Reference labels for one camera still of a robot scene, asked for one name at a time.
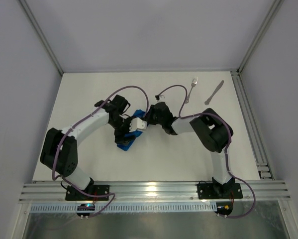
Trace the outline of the blue cloth napkin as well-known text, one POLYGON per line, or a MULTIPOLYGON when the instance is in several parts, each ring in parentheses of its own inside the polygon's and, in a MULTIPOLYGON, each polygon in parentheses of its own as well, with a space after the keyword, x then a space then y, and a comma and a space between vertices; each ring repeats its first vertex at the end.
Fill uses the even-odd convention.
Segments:
MULTIPOLYGON (((145 114, 145 112, 143 110, 136 110, 133 114, 133 116, 136 116, 136 117, 143 117, 145 114)), ((125 134, 125 137, 129 140, 127 143, 123 144, 123 143, 116 143, 117 147, 122 149, 123 151, 127 151, 131 146, 132 144, 134 143, 134 141, 136 140, 136 138, 138 138, 140 135, 142 134, 141 131, 133 131, 133 132, 130 132, 130 133, 127 133, 125 134)))

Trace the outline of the silver fork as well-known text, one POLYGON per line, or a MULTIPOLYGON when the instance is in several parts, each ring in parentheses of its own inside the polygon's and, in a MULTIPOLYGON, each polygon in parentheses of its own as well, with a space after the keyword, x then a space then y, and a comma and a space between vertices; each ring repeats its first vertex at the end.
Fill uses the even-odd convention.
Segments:
POLYGON ((188 92, 188 95, 187 95, 187 97, 185 99, 185 104, 188 104, 189 103, 191 92, 192 92, 193 88, 197 85, 197 83, 198 83, 198 77, 194 77, 193 80, 192 80, 192 82, 191 82, 191 88, 190 88, 190 90, 188 92))

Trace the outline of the silver table knife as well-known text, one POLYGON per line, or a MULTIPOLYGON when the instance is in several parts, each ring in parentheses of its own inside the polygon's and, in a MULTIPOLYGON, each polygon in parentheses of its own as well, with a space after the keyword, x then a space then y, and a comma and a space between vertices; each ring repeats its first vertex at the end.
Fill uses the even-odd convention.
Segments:
POLYGON ((215 96, 215 94, 221 89, 221 87, 223 86, 224 81, 222 80, 214 89, 213 93, 208 97, 208 99, 204 102, 204 104, 207 106, 210 104, 212 98, 215 96))

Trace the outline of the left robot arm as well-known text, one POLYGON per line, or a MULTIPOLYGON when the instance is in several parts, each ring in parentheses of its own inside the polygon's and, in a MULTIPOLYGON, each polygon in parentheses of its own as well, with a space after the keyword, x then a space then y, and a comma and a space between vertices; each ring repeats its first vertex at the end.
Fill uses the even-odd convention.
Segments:
POLYGON ((130 107, 130 103, 122 96, 116 95, 107 103, 99 101, 95 104, 95 113, 91 113, 78 124, 62 130, 51 128, 47 131, 42 147, 40 162, 52 170, 53 179, 57 172, 67 183, 70 195, 78 194, 84 198, 97 195, 97 186, 78 166, 78 145, 91 133, 106 124, 114 128, 114 142, 120 147, 129 147, 136 139, 129 132, 130 123, 135 118, 123 118, 122 115, 130 107))

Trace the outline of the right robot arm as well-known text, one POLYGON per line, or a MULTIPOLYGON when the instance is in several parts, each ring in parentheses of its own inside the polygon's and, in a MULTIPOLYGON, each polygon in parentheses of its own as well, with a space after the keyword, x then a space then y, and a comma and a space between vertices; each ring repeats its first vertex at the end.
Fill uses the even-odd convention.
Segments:
POLYGON ((228 156, 233 130, 213 109, 208 108, 192 116, 176 117, 164 102, 159 102, 150 106, 143 120, 148 124, 160 125, 169 135, 194 132, 211 154, 213 192, 219 198, 229 196, 235 183, 228 156))

